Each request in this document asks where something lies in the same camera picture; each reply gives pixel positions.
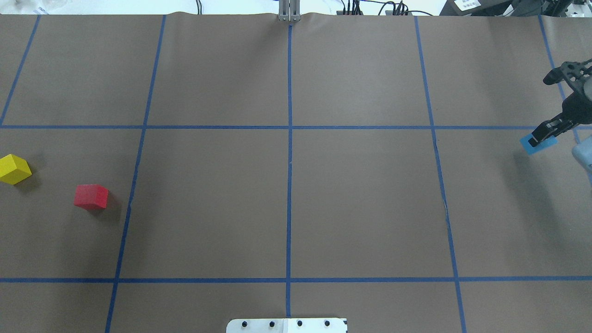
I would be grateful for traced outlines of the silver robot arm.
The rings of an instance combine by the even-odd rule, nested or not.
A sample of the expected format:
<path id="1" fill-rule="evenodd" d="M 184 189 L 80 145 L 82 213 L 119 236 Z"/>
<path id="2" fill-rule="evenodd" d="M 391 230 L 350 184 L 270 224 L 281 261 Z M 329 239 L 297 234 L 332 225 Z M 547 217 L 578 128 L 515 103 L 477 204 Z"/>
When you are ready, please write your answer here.
<path id="1" fill-rule="evenodd" d="M 520 139 L 520 143 L 528 154 L 549 148 L 557 143 L 558 135 L 565 131 L 573 130 L 579 125 L 591 125 L 591 112 L 591 88 L 584 88 L 583 94 L 573 92 L 562 102 L 560 114 L 542 122 L 534 131 Z M 591 174 L 591 135 L 573 147 L 572 156 Z"/>

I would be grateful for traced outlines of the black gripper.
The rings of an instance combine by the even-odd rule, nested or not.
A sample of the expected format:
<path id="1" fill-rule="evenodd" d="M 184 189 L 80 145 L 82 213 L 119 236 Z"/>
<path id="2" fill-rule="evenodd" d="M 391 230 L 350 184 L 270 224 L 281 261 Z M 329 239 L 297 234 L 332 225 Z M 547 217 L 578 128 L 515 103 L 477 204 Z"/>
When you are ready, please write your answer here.
<path id="1" fill-rule="evenodd" d="M 585 95 L 571 93 L 562 102 L 561 108 L 560 118 L 546 120 L 532 131 L 531 134 L 537 141 L 557 137 L 579 125 L 592 124 L 592 102 Z"/>

